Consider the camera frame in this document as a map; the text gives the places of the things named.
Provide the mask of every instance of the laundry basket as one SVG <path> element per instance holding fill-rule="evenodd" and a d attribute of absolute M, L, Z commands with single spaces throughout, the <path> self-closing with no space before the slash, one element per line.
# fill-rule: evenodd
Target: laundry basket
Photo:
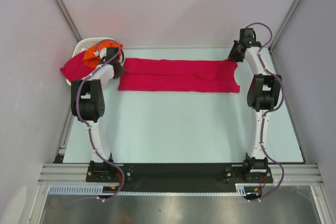
<path fill-rule="evenodd" d="M 74 53 L 72 54 L 72 58 L 77 54 L 79 54 L 80 52 L 88 50 L 90 47 L 94 46 L 103 39 L 112 39 L 112 38 L 99 37 L 99 38 L 87 38 L 81 40 L 80 42 L 77 43 Z M 69 85 L 71 85 L 71 82 L 68 79 L 66 79 L 66 81 Z"/>

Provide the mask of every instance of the purple cable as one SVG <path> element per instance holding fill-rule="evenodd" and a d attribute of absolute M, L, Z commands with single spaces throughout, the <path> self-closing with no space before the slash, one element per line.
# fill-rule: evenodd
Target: purple cable
<path fill-rule="evenodd" d="M 79 98 L 80 98 L 80 91 L 82 90 L 84 83 L 85 83 L 88 79 L 90 79 L 95 73 L 97 73 L 102 67 L 104 67 L 106 64 L 108 64 L 109 62 L 111 62 L 112 60 L 114 60 L 114 59 L 119 55 L 119 53 L 120 53 L 120 50 L 121 50 L 121 49 L 120 49 L 120 45 L 119 45 L 119 43 L 118 43 L 116 40 L 114 40 L 114 39 L 104 39 L 104 40 L 98 42 L 98 43 L 96 44 L 95 52 L 97 51 L 97 48 L 98 48 L 99 44 L 102 43 L 103 41 L 107 41 L 107 40 L 117 43 L 117 45 L 118 45 L 118 52 L 117 52 L 111 59 L 109 59 L 108 61 L 106 61 L 104 64 L 102 64 L 101 66 L 98 66 L 98 67 L 97 67 L 97 68 L 96 68 L 96 69 L 95 69 L 89 76 L 86 76 L 86 77 L 81 81 L 81 83 L 80 83 L 80 85 L 79 85 L 79 88 L 78 88 L 77 96 L 76 96 L 76 112 L 77 112 L 77 117 L 78 117 L 78 119 L 79 119 L 82 123 L 84 123 L 87 127 L 89 127 L 88 132 L 89 132 L 90 144 L 91 144 L 91 146 L 92 146 L 92 149 L 96 152 L 96 155 L 97 155 L 101 160 L 103 160 L 105 163 L 109 164 L 110 166 L 116 168 L 116 169 L 121 173 L 121 176 L 122 176 L 122 183 L 121 183 L 121 185 L 119 186 L 118 190 L 117 190 L 117 191 L 115 192 L 115 194 L 113 194 L 111 197 L 105 199 L 105 201 L 108 201 L 108 200 L 113 199 L 113 198 L 114 198 L 114 197 L 121 191 L 121 189 L 122 189 L 122 187 L 123 187 L 123 185 L 124 185 L 124 183 L 125 183 L 125 174 L 124 174 L 124 172 L 122 171 L 122 169 L 121 169 L 118 165 L 116 165 L 116 164 L 114 164 L 114 163 L 108 161 L 107 159 L 103 158 L 103 157 L 100 155 L 100 153 L 98 152 L 98 150 L 96 149 L 96 147 L 95 147 L 95 145 L 94 145 L 94 143 L 93 143 L 93 139 L 92 139 L 92 133 L 91 133 L 91 129 L 90 129 L 90 124 L 89 124 L 87 121 L 85 121 L 85 120 L 81 117 L 81 115 L 80 115 L 80 111 L 79 111 Z"/>
<path fill-rule="evenodd" d="M 252 26 L 252 25 L 262 25 L 262 26 L 266 27 L 267 30 L 268 30 L 269 33 L 270 33 L 270 38 L 269 38 L 269 40 L 268 40 L 265 44 L 263 44 L 263 45 L 260 47 L 260 49 L 258 50 L 258 59 L 259 59 L 259 61 L 260 61 L 260 64 L 262 65 L 262 68 L 264 69 L 264 71 L 267 72 L 268 74 L 270 74 L 271 76 L 273 76 L 273 77 L 280 83 L 281 90 L 282 90 L 282 97 L 281 97 L 281 101 L 280 101 L 279 105 L 278 105 L 276 108 L 274 108 L 274 109 L 272 109 L 272 110 L 268 110 L 268 111 L 266 111 L 266 112 L 263 114 L 262 121 L 261 121 L 261 129 L 260 129 L 260 146 L 261 146 L 262 152 L 264 153 L 264 155 L 265 155 L 269 160 L 271 160 L 273 163 L 275 163 L 275 164 L 277 164 L 278 166 L 280 166 L 281 171 L 282 171 L 282 174 L 281 174 L 281 178 L 280 178 L 279 183 L 277 184 L 277 186 L 276 186 L 272 191 L 270 191 L 268 194 L 266 194 L 266 195 L 264 195 L 264 196 L 261 196 L 261 197 L 258 198 L 258 199 L 254 199 L 254 200 L 252 200 L 252 201 L 259 201 L 259 200 L 261 200 L 261 199 L 264 199 L 264 198 L 266 198 L 266 197 L 271 196 L 272 194 L 274 194 L 274 193 L 279 189 L 279 187 L 281 186 L 281 183 L 283 182 L 283 178 L 285 177 L 285 169 L 284 169 L 284 167 L 283 167 L 279 162 L 275 161 L 273 158 L 271 158 L 271 157 L 268 155 L 268 153 L 266 152 L 266 150 L 265 150 L 265 148 L 264 148 L 263 142 L 264 142 L 265 116 L 267 115 L 267 113 L 275 112 L 275 111 L 277 111 L 279 108 L 281 108 L 282 104 L 283 104 L 284 101 L 285 101 L 285 94 L 286 94 L 286 92 L 285 92 L 285 87 L 284 87 L 282 81 L 280 80 L 280 78 L 279 78 L 276 74 L 274 74 L 274 73 L 270 72 L 268 69 L 266 69 L 265 63 L 263 62 L 263 60 L 262 60 L 262 58 L 261 58 L 261 56 L 260 56 L 260 52 L 261 52 L 261 50 L 262 50 L 268 43 L 270 43 L 270 42 L 272 41 L 272 39 L 273 39 L 273 33 L 272 33 L 272 30 L 271 30 L 267 25 L 265 25 L 264 23 L 260 23 L 260 22 L 252 23 L 252 24 L 246 26 L 245 28 L 248 28 L 248 27 L 250 27 L 250 26 Z"/>

